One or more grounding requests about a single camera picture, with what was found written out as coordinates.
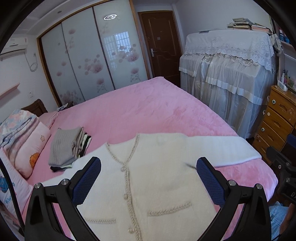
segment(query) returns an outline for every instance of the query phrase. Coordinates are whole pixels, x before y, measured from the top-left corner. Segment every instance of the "drawer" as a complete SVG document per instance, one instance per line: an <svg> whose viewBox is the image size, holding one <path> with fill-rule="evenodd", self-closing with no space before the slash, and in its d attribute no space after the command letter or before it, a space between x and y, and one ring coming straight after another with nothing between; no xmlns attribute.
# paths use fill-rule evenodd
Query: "drawer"
<svg viewBox="0 0 296 241"><path fill-rule="evenodd" d="M271 164L271 161L269 161L267 159L266 156L266 149L267 147L269 147L269 145L267 144L267 142L260 136L257 134L255 140L253 141L253 145L252 145L262 156L262 158L268 163Z"/></svg>
<svg viewBox="0 0 296 241"><path fill-rule="evenodd" d="M296 123L296 107L286 98L275 92L271 91L268 106L279 113L287 122L292 126Z"/></svg>
<svg viewBox="0 0 296 241"><path fill-rule="evenodd" d="M263 120L269 125L284 141L287 139L293 127L278 113L276 113L269 106L267 107Z"/></svg>
<svg viewBox="0 0 296 241"><path fill-rule="evenodd" d="M258 134L268 143L269 146L273 146L278 151L280 151L285 144L285 141L265 122L262 122L258 130Z"/></svg>

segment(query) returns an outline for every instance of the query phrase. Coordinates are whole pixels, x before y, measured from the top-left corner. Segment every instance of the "dresser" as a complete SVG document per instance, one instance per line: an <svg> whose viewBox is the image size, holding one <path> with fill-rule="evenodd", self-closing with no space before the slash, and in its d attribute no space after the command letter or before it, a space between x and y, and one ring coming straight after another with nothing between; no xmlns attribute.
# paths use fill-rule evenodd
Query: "dresser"
<svg viewBox="0 0 296 241"><path fill-rule="evenodd" d="M267 147L272 146L281 151L287 135L296 132L295 123L296 95L282 91L277 85L272 86L263 121L252 145L268 165L271 161L266 157Z"/></svg>

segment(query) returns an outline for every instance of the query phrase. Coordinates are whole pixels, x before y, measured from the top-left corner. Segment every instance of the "wardrobe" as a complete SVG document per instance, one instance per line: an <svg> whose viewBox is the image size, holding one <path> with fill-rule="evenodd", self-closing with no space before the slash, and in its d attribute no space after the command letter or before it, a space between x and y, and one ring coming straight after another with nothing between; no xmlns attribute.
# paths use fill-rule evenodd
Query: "wardrobe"
<svg viewBox="0 0 296 241"><path fill-rule="evenodd" d="M148 79L129 0L80 11L39 37L39 44L61 104L79 104Z"/></svg>

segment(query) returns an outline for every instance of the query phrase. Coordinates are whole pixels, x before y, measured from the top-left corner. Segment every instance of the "neckline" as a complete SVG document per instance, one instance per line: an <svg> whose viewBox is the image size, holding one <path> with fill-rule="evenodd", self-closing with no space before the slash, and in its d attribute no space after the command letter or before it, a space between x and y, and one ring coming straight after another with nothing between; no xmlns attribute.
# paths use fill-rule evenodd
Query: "neckline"
<svg viewBox="0 0 296 241"><path fill-rule="evenodd" d="M118 163L120 163L120 164L122 164L122 165L126 165L126 164L129 162L129 160L132 158L132 156L133 156L133 154L134 154L134 152L135 152L135 149L136 149L136 147L137 147L137 145L138 145L138 142L139 142L139 137L140 137L140 134L139 134L139 133L134 137L134 138L135 138L135 142L134 142L133 148L132 148L132 150L131 150L131 152L130 152L130 155L128 156L128 158L127 158L126 161L120 161L120 160L117 158L117 156L116 156L116 155L110 150L110 144L109 144L108 142L105 143L105 147L106 147L107 151L109 152L109 154L112 156L112 158L113 158L116 162L118 162Z"/></svg>

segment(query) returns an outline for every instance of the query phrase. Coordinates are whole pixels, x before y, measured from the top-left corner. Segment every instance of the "cream cardigan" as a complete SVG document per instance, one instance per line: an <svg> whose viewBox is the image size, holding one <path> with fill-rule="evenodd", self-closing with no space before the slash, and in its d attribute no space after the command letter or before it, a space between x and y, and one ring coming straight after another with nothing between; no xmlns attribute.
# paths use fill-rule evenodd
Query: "cream cardigan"
<svg viewBox="0 0 296 241"><path fill-rule="evenodd" d="M140 134L106 143L44 185L70 179L92 156L100 158L102 170L77 208L102 241L198 240L216 211L196 170L186 164L195 166L202 156L213 166L260 158L240 137Z"/></svg>

